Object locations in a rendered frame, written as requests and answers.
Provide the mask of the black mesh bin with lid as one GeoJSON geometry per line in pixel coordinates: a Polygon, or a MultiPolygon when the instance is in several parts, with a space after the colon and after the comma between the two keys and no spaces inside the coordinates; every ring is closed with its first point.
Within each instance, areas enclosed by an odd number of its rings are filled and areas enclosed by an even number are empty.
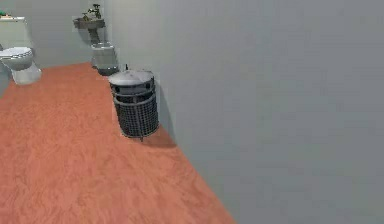
{"type": "Polygon", "coordinates": [[[159,127],[155,76],[147,70],[125,70],[108,77],[122,134],[143,140],[159,127]]]}

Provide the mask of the white and black small bin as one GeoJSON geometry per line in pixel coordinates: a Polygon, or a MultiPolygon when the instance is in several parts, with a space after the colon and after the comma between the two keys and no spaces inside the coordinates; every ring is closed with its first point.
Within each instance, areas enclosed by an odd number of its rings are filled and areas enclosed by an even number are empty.
{"type": "Polygon", "coordinates": [[[101,76],[110,76],[119,71],[115,47],[110,42],[92,45],[94,65],[101,76]]]}

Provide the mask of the white toilet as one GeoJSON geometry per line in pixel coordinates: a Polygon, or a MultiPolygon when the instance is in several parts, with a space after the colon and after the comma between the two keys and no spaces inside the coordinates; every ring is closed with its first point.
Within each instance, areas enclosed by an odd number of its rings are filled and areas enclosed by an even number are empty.
{"type": "Polygon", "coordinates": [[[35,47],[25,17],[0,18],[0,62],[11,71],[17,85],[30,85],[41,79],[35,62],[35,47]]]}

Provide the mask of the grey wall sink with tap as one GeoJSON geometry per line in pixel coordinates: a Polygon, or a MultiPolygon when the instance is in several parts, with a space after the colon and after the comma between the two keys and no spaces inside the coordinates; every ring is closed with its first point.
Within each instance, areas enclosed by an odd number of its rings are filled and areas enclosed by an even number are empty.
{"type": "Polygon", "coordinates": [[[92,44],[100,42],[98,30],[105,27],[105,20],[100,12],[100,4],[94,3],[83,13],[82,17],[73,19],[74,27],[77,29],[87,30],[92,44]]]}

